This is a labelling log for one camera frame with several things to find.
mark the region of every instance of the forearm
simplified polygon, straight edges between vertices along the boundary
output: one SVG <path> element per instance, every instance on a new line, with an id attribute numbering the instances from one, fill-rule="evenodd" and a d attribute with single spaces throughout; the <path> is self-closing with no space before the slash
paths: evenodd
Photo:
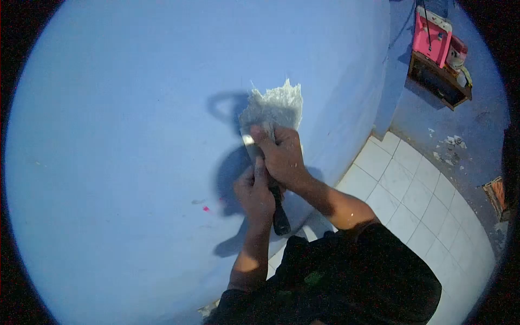
<path id="1" fill-rule="evenodd" d="M 267 278 L 270 227 L 249 227 L 244 245 L 231 270 L 228 289 L 253 291 Z"/>
<path id="2" fill-rule="evenodd" d="M 341 193 L 310 175 L 295 186 L 294 192 L 326 216 L 337 229 L 353 229 L 375 218 L 372 209 L 363 201 Z"/>

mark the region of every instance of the black t-shirt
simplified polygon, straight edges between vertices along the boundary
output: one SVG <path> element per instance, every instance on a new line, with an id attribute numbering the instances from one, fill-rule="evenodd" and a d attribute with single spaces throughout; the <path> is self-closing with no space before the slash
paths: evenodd
<path id="1" fill-rule="evenodd" d="M 426 324 L 441 285 L 386 227 L 287 241 L 276 274 L 256 291 L 227 290 L 205 324 Z"/>

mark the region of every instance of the man's left hand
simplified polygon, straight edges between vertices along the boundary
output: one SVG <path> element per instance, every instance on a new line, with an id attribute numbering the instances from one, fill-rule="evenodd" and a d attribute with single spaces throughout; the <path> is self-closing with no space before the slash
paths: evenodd
<path id="1" fill-rule="evenodd" d="M 250 166 L 235 181 L 233 189 L 249 222 L 249 227 L 258 231 L 270 230 L 275 213 L 275 198 L 267 187 L 268 172 L 265 162 L 257 157 L 255 168 Z"/>

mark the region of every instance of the wooden shelf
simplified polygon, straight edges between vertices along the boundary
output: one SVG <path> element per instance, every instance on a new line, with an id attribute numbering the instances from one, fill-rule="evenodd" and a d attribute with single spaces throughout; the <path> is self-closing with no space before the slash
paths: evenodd
<path id="1" fill-rule="evenodd" d="M 424 54 L 412 51 L 408 77 L 439 98 L 452 111 L 466 100 L 472 100 L 472 87 L 462 87 L 447 70 L 441 69 Z"/>

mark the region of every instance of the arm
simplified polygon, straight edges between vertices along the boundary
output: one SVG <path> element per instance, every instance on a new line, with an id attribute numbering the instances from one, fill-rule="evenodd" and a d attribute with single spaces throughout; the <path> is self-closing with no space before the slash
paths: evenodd
<path id="1" fill-rule="evenodd" d="M 234 184 L 235 194 L 248 218 L 245 242 L 231 270 L 228 289 L 253 291 L 267 278 L 267 253 L 275 199 L 267 188 L 264 160 L 256 159 Z"/>
<path id="2" fill-rule="evenodd" d="M 374 212 L 366 203 L 331 188 L 309 174 L 303 164 L 298 132 L 277 127 L 276 143 L 257 126 L 251 128 L 251 135 L 265 155 L 265 164 L 271 176 L 328 217 L 337 229 L 353 229 L 375 220 Z"/>

